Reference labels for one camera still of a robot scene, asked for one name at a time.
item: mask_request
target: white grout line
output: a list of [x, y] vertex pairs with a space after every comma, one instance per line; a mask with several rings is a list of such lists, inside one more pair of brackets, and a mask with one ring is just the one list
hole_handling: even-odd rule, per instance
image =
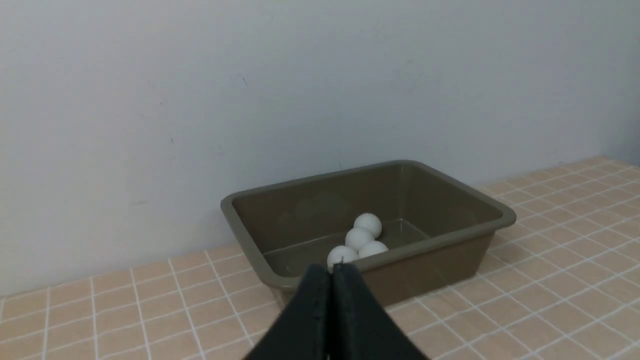
[[96, 322], [96, 313], [95, 313], [95, 289], [93, 287], [93, 277], [89, 279], [91, 283], [91, 310], [93, 313], [93, 347], [95, 349], [95, 358], [98, 359], [98, 330], [97, 330], [97, 322]]
[[149, 340], [147, 337], [147, 330], [145, 329], [145, 324], [142, 322], [142, 309], [140, 308], [140, 298], [138, 297], [138, 289], [136, 287], [136, 278], [135, 276], [133, 276], [133, 269], [129, 269], [129, 275], [131, 275], [131, 281], [133, 282], [133, 292], [136, 294], [136, 304], [138, 305], [138, 316], [140, 316], [140, 326], [142, 327], [142, 335], [145, 338], [145, 345], [147, 346], [147, 359], [151, 360], [151, 349], [149, 349]]
[[44, 318], [44, 339], [42, 340], [42, 360], [47, 358], [47, 335], [49, 334], [49, 304], [51, 302], [51, 288], [47, 288], [47, 313]]
[[169, 261], [169, 267], [171, 268], [171, 273], [173, 274], [173, 279], [175, 280], [175, 284], [178, 287], [178, 293], [180, 293], [180, 299], [182, 299], [182, 306], [184, 307], [184, 312], [187, 314], [187, 318], [189, 319], [189, 325], [191, 326], [191, 331], [193, 331], [193, 337], [196, 341], [196, 344], [198, 345], [198, 351], [200, 351], [200, 355], [202, 356], [202, 358], [204, 358], [204, 352], [202, 351], [202, 345], [200, 344], [200, 338], [198, 337], [198, 333], [196, 332], [196, 328], [195, 326], [193, 326], [193, 320], [191, 319], [191, 314], [189, 313], [189, 308], [187, 306], [187, 302], [184, 300], [184, 295], [182, 294], [182, 290], [180, 289], [180, 283], [178, 282], [178, 277], [175, 274], [175, 271], [173, 270], [173, 264], [171, 263], [171, 259], [168, 260]]
[[[213, 262], [211, 262], [211, 258], [209, 257], [209, 254], [207, 252], [205, 252], [205, 255], [207, 256], [207, 259], [209, 260], [209, 264], [211, 265], [211, 268], [213, 269], [213, 273], [216, 274], [216, 278], [219, 279], [218, 277], [218, 271], [216, 271], [216, 267], [213, 266]], [[249, 340], [249, 344], [251, 346], [254, 346], [253, 344], [253, 340], [251, 340], [251, 337], [249, 337], [249, 333], [246, 330], [246, 327], [244, 326], [244, 323], [242, 321], [242, 319], [240, 318], [240, 315], [238, 314], [238, 312], [236, 311], [236, 306], [234, 305], [234, 303], [231, 301], [231, 298], [229, 297], [229, 294], [227, 293], [227, 289], [225, 289], [224, 284], [222, 283], [222, 281], [220, 281], [220, 287], [222, 288], [222, 291], [224, 291], [225, 296], [227, 297], [227, 300], [229, 301], [229, 304], [231, 305], [231, 309], [233, 309], [234, 314], [236, 314], [237, 318], [238, 318], [238, 322], [240, 323], [240, 326], [242, 327], [242, 331], [244, 331], [244, 335], [246, 336], [246, 338]]]

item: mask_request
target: ceramic tile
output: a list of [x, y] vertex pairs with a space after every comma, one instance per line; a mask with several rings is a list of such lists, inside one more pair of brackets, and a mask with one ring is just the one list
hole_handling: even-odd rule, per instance
[[444, 325], [437, 324], [412, 334], [410, 339], [429, 357], [438, 357], [458, 348], [463, 343]]
[[20, 315], [34, 313], [47, 307], [47, 292], [38, 291], [16, 299], [7, 299], [4, 302], [2, 321], [18, 317]]
[[471, 309], [446, 320], [445, 323], [463, 340], [470, 342], [498, 327], [480, 311]]
[[92, 281], [93, 291], [96, 294], [116, 288], [122, 288], [133, 283], [131, 280], [131, 272], [128, 270], [96, 276]]
[[416, 331], [438, 321], [424, 306], [418, 303], [412, 303], [396, 309], [389, 315], [405, 333]]
[[63, 284], [50, 289], [49, 305], [56, 306], [91, 296], [91, 282], [89, 279], [79, 280], [70, 284]]
[[621, 307], [619, 301], [596, 289], [589, 289], [578, 294], [572, 297], [569, 302], [595, 318], [601, 318]]
[[540, 313], [540, 317], [565, 334], [591, 323], [593, 319], [568, 302], [560, 302]]
[[601, 323], [594, 323], [574, 334], [572, 338], [594, 354], [609, 357], [631, 342]]

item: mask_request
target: olive green tray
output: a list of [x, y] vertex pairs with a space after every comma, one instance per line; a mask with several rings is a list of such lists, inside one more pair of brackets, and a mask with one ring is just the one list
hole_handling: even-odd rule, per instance
[[516, 220], [506, 205], [408, 160], [237, 192], [221, 208], [280, 306], [307, 265], [326, 266], [361, 213], [380, 218], [378, 240], [389, 248], [354, 262], [383, 306], [473, 276], [495, 231]]

